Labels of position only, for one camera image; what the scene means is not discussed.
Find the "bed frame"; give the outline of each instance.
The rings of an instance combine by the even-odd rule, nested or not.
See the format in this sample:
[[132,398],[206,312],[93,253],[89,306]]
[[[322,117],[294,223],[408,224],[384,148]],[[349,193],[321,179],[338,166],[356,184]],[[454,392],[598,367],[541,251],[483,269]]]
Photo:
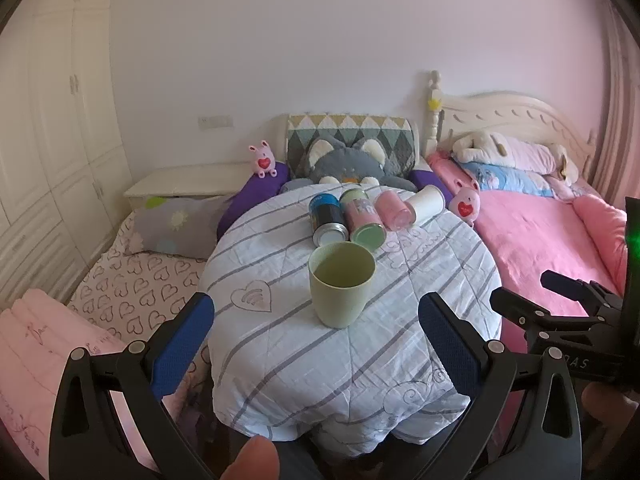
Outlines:
[[469,132],[491,129],[528,142],[562,144],[582,176],[590,176],[595,154],[593,130],[585,141],[562,112],[533,97],[516,92],[448,96],[442,93],[440,82],[440,72],[431,72],[422,156],[436,148],[449,151],[457,139]]

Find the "white wardrobe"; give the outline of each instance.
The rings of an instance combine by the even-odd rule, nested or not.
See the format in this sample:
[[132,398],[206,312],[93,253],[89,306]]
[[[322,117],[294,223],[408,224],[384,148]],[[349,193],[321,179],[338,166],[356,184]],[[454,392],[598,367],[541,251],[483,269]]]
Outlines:
[[0,34],[0,310],[66,301],[129,213],[110,0],[23,0]]

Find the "green cup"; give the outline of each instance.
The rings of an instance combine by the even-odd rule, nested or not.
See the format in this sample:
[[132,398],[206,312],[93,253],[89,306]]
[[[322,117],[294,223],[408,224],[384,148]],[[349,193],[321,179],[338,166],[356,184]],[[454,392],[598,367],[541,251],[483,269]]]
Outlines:
[[376,261],[364,247],[336,242],[309,258],[311,300],[320,321],[331,328],[353,323],[369,301]]

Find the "electrical outlet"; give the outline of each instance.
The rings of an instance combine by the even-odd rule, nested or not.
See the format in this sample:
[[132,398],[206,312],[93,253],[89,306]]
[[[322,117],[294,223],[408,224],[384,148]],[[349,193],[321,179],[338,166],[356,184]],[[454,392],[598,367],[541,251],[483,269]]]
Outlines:
[[234,125],[234,118],[230,115],[213,115],[211,117],[198,117],[198,127],[204,130],[214,128],[231,128]]

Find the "pink curtain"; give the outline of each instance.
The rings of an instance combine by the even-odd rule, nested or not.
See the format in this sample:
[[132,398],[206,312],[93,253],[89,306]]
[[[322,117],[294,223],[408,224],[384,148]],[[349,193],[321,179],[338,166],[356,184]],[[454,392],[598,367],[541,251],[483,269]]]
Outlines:
[[640,48],[609,2],[605,16],[611,75],[609,117],[593,187],[611,205],[624,209],[625,196],[640,198]]

